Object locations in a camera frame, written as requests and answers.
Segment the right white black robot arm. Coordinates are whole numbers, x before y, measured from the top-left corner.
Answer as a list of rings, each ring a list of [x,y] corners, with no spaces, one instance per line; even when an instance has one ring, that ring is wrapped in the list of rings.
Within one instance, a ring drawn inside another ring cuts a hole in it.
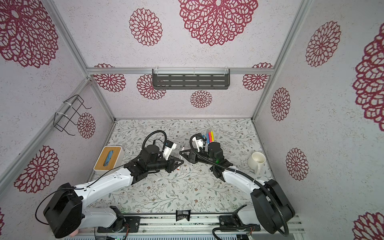
[[[210,171],[217,179],[250,195],[252,204],[241,206],[231,217],[225,217],[218,228],[220,231],[264,229],[270,234],[289,235],[288,222],[296,213],[278,182],[258,180],[238,170],[224,157],[219,143],[210,143],[206,152],[190,148],[180,151],[180,155],[191,164],[210,165]]]

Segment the dark grey wall shelf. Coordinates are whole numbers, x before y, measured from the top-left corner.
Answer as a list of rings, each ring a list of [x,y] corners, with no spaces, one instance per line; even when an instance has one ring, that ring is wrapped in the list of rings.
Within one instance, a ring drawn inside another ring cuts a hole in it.
[[[227,90],[231,71],[197,69],[152,69],[152,84],[156,90]]]

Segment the white ceramic mug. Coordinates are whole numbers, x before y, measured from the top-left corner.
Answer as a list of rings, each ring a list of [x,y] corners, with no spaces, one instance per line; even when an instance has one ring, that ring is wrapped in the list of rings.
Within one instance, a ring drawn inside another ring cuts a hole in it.
[[[254,152],[248,158],[247,163],[248,166],[254,171],[254,173],[259,175],[266,160],[266,156],[263,153]]]

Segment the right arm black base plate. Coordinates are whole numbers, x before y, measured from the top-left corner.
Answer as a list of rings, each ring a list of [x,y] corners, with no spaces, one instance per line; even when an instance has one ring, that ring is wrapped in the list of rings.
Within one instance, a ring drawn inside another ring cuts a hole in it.
[[[261,230],[258,224],[243,224],[240,219],[235,215],[220,215],[219,216],[220,231],[245,231],[245,232],[259,232]]]

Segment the small black clip bracket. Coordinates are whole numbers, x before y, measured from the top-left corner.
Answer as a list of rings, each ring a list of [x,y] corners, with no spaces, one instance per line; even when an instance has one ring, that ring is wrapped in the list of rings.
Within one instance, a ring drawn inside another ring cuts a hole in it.
[[[190,221],[191,210],[176,210],[176,221],[187,220]]]

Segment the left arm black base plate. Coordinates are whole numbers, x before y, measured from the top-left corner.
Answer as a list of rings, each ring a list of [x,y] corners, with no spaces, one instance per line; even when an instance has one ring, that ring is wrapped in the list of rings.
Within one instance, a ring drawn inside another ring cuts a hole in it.
[[[117,219],[110,227],[98,227],[97,233],[137,233],[140,226],[140,217],[125,216]]]

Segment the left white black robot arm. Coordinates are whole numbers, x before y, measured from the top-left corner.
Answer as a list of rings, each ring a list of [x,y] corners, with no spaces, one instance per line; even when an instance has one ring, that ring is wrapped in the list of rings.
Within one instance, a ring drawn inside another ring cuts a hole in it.
[[[61,185],[49,195],[51,199],[43,215],[57,239],[85,228],[105,228],[111,232],[120,232],[127,224],[118,207],[96,209],[89,208],[89,205],[111,192],[138,183],[149,173],[161,170],[172,173],[183,164],[183,160],[174,156],[165,158],[158,146],[149,145],[136,158],[109,175],[77,186],[69,183]]]

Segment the wooden lid tissue box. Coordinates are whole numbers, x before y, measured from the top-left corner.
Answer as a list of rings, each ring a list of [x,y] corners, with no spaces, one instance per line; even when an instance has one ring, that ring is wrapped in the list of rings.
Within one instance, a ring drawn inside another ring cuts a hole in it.
[[[121,146],[105,146],[94,165],[95,174],[104,174],[122,164],[125,151]]]

